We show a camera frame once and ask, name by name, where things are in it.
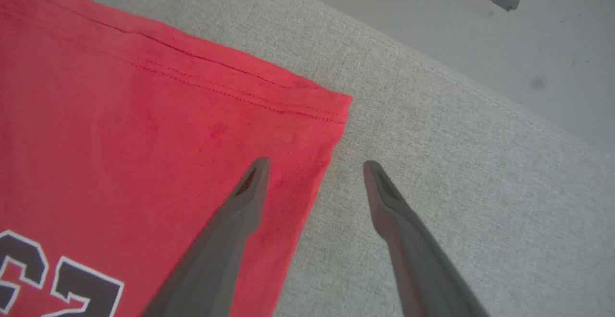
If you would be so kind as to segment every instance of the fabric texture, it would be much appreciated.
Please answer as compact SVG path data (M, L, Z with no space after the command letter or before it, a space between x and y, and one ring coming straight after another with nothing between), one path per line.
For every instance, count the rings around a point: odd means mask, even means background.
M2 312L138 315L268 157L231 316L272 315L351 98L90 0L0 17Z
M316 0L96 1L353 96L275 316L401 316L367 159L492 316L615 313L615 174L575 138Z

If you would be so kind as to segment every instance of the gray fabric surface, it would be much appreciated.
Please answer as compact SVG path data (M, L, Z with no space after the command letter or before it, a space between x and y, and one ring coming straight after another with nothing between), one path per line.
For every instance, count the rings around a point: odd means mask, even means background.
M615 173L584 144L315 0L96 1L355 98L277 316L401 315L366 159L493 316L615 316Z

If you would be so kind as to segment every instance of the printed number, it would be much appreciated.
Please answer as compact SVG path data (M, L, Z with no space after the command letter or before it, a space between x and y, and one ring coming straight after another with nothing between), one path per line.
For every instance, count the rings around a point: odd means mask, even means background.
M9 262L22 269L19 280L38 289L42 289L49 270L39 243L11 230L0 232L0 312L5 315L9 314L20 289L17 284L2 280ZM67 304L76 300L83 305L42 317L113 317L122 291L120 280L62 256L55 267L51 295Z
M83 302L83 306L42 317L112 317L122 290L123 282L62 256L55 268L51 295L66 303L73 299Z
M22 269L19 276L25 282L38 289L42 288L49 269L40 244L10 230L0 232L0 312L9 314L17 299L20 287L2 280L2 275L11 262Z

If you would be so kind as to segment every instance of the red t-shirt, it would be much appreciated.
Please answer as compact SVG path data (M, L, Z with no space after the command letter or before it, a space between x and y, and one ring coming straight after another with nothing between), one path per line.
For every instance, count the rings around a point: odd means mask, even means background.
M231 316L272 315L350 102L89 0L0 0L0 311L137 316L268 157Z

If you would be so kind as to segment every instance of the gray floor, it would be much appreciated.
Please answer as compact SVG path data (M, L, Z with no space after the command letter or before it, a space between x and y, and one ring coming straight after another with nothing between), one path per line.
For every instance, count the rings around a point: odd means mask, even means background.
M321 0L615 157L615 0Z

